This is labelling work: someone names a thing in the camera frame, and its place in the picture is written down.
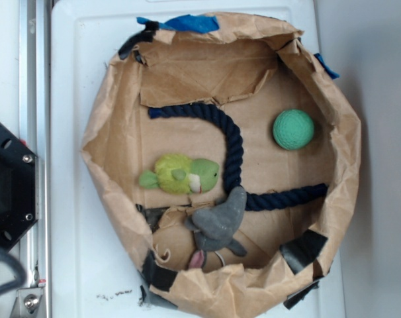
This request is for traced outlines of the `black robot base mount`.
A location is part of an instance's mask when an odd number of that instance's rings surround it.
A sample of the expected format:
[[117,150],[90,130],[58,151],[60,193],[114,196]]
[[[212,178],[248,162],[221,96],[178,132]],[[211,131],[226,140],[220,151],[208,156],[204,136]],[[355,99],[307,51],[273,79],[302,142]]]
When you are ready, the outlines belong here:
[[37,222],[36,159],[0,122],[0,247],[6,251]]

